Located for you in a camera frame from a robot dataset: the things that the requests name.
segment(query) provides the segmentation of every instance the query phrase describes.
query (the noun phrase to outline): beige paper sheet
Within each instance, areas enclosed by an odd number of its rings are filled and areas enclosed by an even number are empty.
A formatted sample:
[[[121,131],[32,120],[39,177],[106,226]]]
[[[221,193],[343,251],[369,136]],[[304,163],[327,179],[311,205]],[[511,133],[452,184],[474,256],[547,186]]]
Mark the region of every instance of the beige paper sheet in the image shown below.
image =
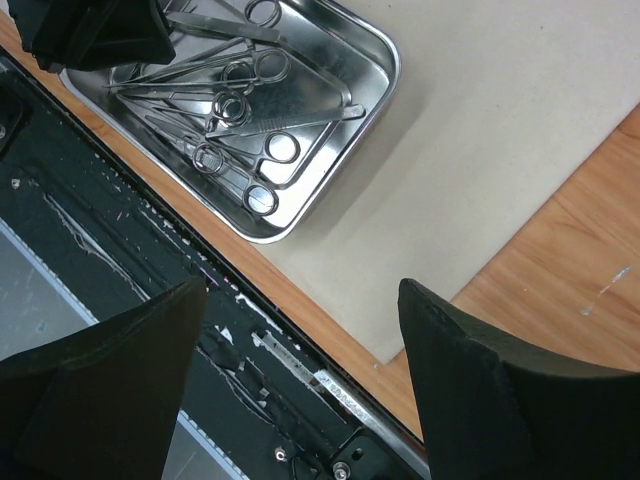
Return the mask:
[[[397,42],[397,96],[297,231],[259,249],[387,362],[400,279],[452,298],[638,104],[640,7],[340,3]]]

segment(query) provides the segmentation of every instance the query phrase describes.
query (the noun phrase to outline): tray rim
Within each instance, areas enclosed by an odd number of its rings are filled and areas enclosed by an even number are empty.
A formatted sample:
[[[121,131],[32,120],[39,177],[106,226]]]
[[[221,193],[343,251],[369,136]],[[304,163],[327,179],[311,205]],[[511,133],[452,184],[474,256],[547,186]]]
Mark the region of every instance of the tray rim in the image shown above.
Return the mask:
[[[395,42],[384,33],[380,28],[372,25],[371,23],[364,20],[359,15],[356,15],[352,11],[347,8],[337,4],[333,0],[315,0],[317,3],[323,5],[325,8],[333,11],[336,15],[344,17],[349,21],[355,23],[361,28],[369,31],[373,35],[375,35],[389,50],[391,54],[391,59],[393,62],[393,75],[389,77],[389,85],[386,88],[384,94],[380,97],[376,106],[365,116],[362,124],[358,128],[357,132],[349,139],[349,142],[345,147],[340,151],[335,161],[331,165],[331,168],[327,170],[324,175],[322,181],[316,186],[313,193],[309,195],[305,203],[302,205],[298,213],[295,217],[289,222],[289,224],[280,230],[278,233],[268,237],[254,237],[251,235],[247,235],[241,232],[233,223],[218,209],[215,205],[212,204],[209,200],[203,197],[200,193],[195,191],[191,186],[189,186],[182,178],[180,178],[169,166],[167,166],[164,162],[157,158],[157,156],[152,153],[147,147],[145,147],[138,139],[136,139],[133,135],[131,135],[127,130],[122,128],[122,126],[103,108],[98,106],[93,100],[87,97],[84,93],[82,93],[75,84],[71,81],[71,78],[68,74],[68,69],[62,70],[62,72],[58,75],[60,81],[64,85],[64,87],[69,90],[78,100],[80,100],[84,105],[89,107],[89,109],[100,117],[104,122],[106,122],[110,127],[116,130],[124,139],[126,139],[129,143],[134,145],[138,150],[140,150],[149,160],[155,163],[158,167],[160,167],[169,177],[171,177],[175,182],[177,182],[182,188],[184,188],[189,195],[195,198],[198,202],[200,202],[207,210],[213,213],[216,217],[218,217],[227,227],[229,227],[235,234],[247,240],[248,242],[255,243],[258,245],[268,245],[271,243],[276,243],[281,241],[285,237],[287,237],[293,229],[302,221],[302,219],[309,212],[310,208],[315,205],[318,197],[326,191],[329,183],[334,179],[337,172],[343,167],[343,163],[346,159],[353,153],[353,151],[360,145],[363,141],[365,134],[374,126],[374,124],[379,120],[380,116],[384,112],[385,108],[388,106],[390,100],[395,95],[398,82],[400,80],[401,72],[402,72],[402,59],[400,56],[400,51],[398,50]]]

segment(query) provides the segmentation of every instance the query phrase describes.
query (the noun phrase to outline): white residue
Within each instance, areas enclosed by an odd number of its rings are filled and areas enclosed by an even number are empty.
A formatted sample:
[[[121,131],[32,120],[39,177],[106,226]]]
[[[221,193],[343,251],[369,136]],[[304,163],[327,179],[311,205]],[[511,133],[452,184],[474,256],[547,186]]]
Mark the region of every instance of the white residue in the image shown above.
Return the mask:
[[[158,225],[155,221],[153,221],[153,219],[149,215],[147,215],[146,212],[144,212],[142,210],[138,210],[138,211],[142,214],[143,217],[145,217],[147,220],[149,220],[149,222],[151,222],[151,225],[153,225],[156,228],[156,230],[158,230],[162,235],[164,235],[164,237],[167,240],[169,240],[173,244],[174,247],[176,247],[178,250],[180,250],[182,253],[184,253],[182,251],[182,249],[178,246],[178,244],[173,241],[173,238],[171,238],[167,232],[162,230],[162,227],[160,227],[160,225]]]
[[[260,309],[255,303],[253,303],[249,298],[247,298],[247,296],[244,293],[238,293],[238,295],[236,295],[236,303],[240,303],[240,301],[244,301],[244,303],[247,304],[247,307],[249,307],[251,310],[253,310],[257,314],[259,314],[262,318],[264,318],[264,321],[267,322],[267,325],[275,329],[275,331],[278,332],[280,335],[283,335],[284,332],[278,326],[278,324],[273,320],[271,320],[271,317],[269,317],[269,315],[264,313],[262,309]]]
[[[216,325],[216,330],[218,330],[220,332],[220,335],[229,340],[229,343],[233,345],[233,337],[231,336],[231,332],[227,327],[224,327],[222,330],[220,330],[220,327]]]
[[[593,309],[596,306],[596,302],[598,301],[598,299],[602,295],[607,293],[611,289],[611,287],[613,287],[614,283],[619,282],[620,280],[622,280],[627,275],[627,273],[629,273],[631,271],[632,268],[633,268],[633,265],[627,265],[622,270],[620,270],[617,273],[617,275],[611,279],[611,282],[609,282],[608,285],[605,285],[604,287],[602,287],[602,289],[598,292],[598,296],[595,298],[595,300],[593,302],[591,302],[591,305],[589,305],[587,308],[583,309],[580,313],[582,315],[584,315],[585,317],[588,317],[589,315],[591,315],[591,312],[593,312]]]
[[[60,220],[62,221],[62,225],[65,226],[67,230],[73,235],[74,240],[78,244],[80,248],[91,255],[95,255],[100,260],[109,265],[114,272],[120,275],[129,285],[131,289],[142,299],[143,301],[149,300],[151,298],[147,292],[145,292],[140,285],[138,285],[133,278],[128,274],[128,272],[122,268],[118,262],[116,262],[103,248],[100,244],[87,232],[75,219],[69,215],[58,202],[56,202],[53,198],[48,195],[43,195],[44,200],[49,204],[51,209],[58,215]]]

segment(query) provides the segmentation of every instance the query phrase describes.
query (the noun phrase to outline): bolt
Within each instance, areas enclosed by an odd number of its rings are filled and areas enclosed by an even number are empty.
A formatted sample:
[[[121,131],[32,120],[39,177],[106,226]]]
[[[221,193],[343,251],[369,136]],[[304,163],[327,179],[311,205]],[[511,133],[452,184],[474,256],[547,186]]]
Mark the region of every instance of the bolt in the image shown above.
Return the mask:
[[[284,451],[284,448],[278,447],[275,450],[276,460],[278,462],[286,462],[287,461],[287,452]]]
[[[333,466],[333,477],[336,480],[347,480],[351,477],[351,469],[344,462],[338,462]]]

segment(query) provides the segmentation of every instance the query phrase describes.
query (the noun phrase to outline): forceps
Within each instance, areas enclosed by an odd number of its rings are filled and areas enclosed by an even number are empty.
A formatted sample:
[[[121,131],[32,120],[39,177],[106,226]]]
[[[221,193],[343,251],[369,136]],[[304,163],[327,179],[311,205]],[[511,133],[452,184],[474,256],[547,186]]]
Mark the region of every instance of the forceps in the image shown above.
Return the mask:
[[[160,112],[175,113],[186,117],[195,117],[204,121],[204,131],[212,132],[217,126],[217,122],[222,122],[225,126],[233,128],[246,123],[251,119],[251,105],[247,99],[235,90],[223,90],[217,93],[198,93],[175,95],[173,100],[195,101],[211,103],[208,113],[192,112],[181,108],[154,105],[153,109]]]
[[[187,33],[202,33],[213,36],[244,37],[258,42],[278,43],[278,30],[255,24],[230,22],[219,18],[206,17],[196,13],[171,12],[167,19]]]
[[[349,105],[320,112],[255,120],[243,126],[207,132],[205,137],[209,140],[230,136],[249,137],[261,133],[281,132],[295,127],[311,127],[331,122],[354,120],[362,118],[364,114],[365,109],[362,105]]]
[[[284,131],[271,132],[266,135],[260,151],[257,153],[247,152],[222,142],[213,141],[211,143],[238,159],[244,159],[247,166],[254,172],[258,171],[262,162],[293,163],[300,158],[302,151],[298,139]]]
[[[277,59],[280,66],[275,71],[270,71],[268,61]],[[159,82],[161,79],[169,77],[180,77],[196,70],[205,68],[222,69],[220,80],[208,82]],[[162,76],[152,78],[147,76],[144,80],[151,81],[129,81],[122,84],[110,85],[111,88],[118,88],[118,93],[132,95],[154,100],[176,100],[175,95],[180,93],[198,92],[203,89],[214,87],[243,89],[243,94],[248,95],[258,85],[278,83],[284,80],[291,69],[291,60],[282,50],[269,48],[266,50],[247,50],[241,53],[229,54],[224,57],[217,57],[212,60],[205,60],[194,64],[182,65],[179,69],[174,69]],[[230,78],[234,72],[246,72],[248,75],[240,78]]]
[[[242,206],[248,211],[259,216],[270,215],[276,211],[276,192],[260,181],[254,171],[247,171],[237,165],[237,160],[227,151],[226,146],[207,142],[204,136],[193,130],[150,115],[145,115],[145,120],[153,131],[186,155],[197,171],[212,176],[231,194],[237,195]],[[233,176],[242,184],[234,183],[229,176]]]

